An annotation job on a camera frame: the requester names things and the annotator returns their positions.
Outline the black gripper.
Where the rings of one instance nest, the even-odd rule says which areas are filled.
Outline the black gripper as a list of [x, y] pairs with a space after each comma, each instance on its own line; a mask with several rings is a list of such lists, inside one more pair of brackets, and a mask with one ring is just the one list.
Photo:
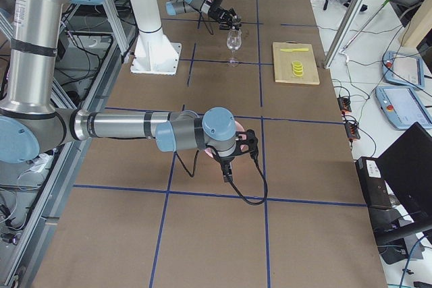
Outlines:
[[206, 0], [206, 4], [209, 6], [207, 15], [219, 23], [220, 30], [239, 30], [240, 16], [237, 15], [234, 8], [223, 8], [222, 2], [223, 0]]
[[232, 162], [234, 161], [234, 157], [214, 156], [214, 159], [219, 163], [224, 182], [232, 182], [234, 180], [232, 173]]

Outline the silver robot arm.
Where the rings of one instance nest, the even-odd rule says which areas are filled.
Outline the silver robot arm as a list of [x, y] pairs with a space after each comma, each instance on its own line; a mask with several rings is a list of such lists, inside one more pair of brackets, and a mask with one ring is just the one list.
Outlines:
[[234, 8], [223, 8], [222, 2], [223, 0], [169, 0], [165, 8], [169, 16], [196, 11], [218, 22], [220, 30], [239, 30], [241, 17]]
[[89, 138], [153, 139], [163, 152], [208, 149], [227, 182], [232, 180], [236, 156], [247, 153], [257, 160], [255, 133], [239, 132], [234, 116], [223, 107], [203, 116], [193, 111], [116, 115], [55, 108], [51, 88], [57, 41], [63, 8], [71, 1], [16, 0], [7, 93], [1, 98], [3, 162], [21, 163], [56, 146]]

